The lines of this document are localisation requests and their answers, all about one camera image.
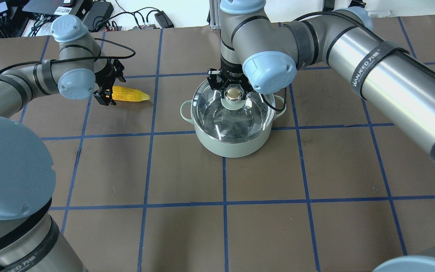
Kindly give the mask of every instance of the corn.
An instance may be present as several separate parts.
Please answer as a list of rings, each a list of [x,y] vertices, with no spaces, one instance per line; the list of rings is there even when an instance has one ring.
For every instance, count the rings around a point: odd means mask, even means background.
[[[134,88],[114,86],[112,98],[119,101],[140,102],[150,100],[150,96]]]

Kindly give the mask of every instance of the white pot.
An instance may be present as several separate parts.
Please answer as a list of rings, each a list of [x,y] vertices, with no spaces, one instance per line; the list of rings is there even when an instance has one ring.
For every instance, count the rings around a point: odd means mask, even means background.
[[[274,95],[274,97],[275,99],[280,100],[284,104],[285,101],[281,96]],[[191,118],[187,118],[184,116],[184,110],[186,107],[190,109]],[[285,113],[285,111],[286,108],[280,113],[274,113],[273,120],[281,117]],[[192,112],[192,100],[187,100],[181,105],[181,117],[185,121],[194,125],[197,138],[199,138],[199,141],[202,143],[202,145],[204,145],[212,153],[227,158],[244,157],[258,150],[264,145],[264,143],[268,139],[271,132],[271,127],[273,125],[273,122],[270,122],[261,134],[259,134],[255,138],[249,139],[248,141],[242,143],[226,143],[219,141],[219,139],[213,138],[212,136],[209,136],[207,133],[205,133],[204,130],[194,121],[195,118]]]

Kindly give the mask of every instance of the pot lid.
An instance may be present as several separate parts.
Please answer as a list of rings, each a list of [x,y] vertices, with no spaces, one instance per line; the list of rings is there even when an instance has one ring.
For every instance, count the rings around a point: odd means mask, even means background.
[[[230,85],[229,96],[221,101],[221,92],[212,90],[206,80],[199,86],[192,100],[191,111],[195,124],[217,141],[250,141],[263,133],[273,121],[275,112],[264,103],[259,93],[248,93],[246,100],[234,100],[230,97],[238,97],[236,89],[243,91],[239,85]],[[265,98],[271,105],[275,105],[273,95],[267,94]]]

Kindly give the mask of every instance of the white sticker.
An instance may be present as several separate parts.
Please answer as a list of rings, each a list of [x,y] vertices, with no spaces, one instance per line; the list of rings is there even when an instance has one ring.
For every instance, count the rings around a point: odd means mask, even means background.
[[[66,15],[66,14],[69,14],[70,11],[71,11],[71,8],[58,7],[57,10],[55,11],[54,15]]]

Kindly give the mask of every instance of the pot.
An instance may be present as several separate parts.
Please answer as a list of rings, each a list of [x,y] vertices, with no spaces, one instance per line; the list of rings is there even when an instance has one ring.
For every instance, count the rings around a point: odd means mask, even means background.
[[[239,85],[231,89],[241,89]],[[269,104],[275,106],[276,99],[284,103],[277,95],[264,95]],[[184,111],[190,107],[190,118]],[[228,158],[247,156],[268,139],[273,120],[286,111],[276,113],[268,107],[259,93],[248,93],[245,100],[221,98],[221,92],[214,91],[204,81],[192,100],[181,105],[181,117],[194,125],[197,138],[212,153]]]

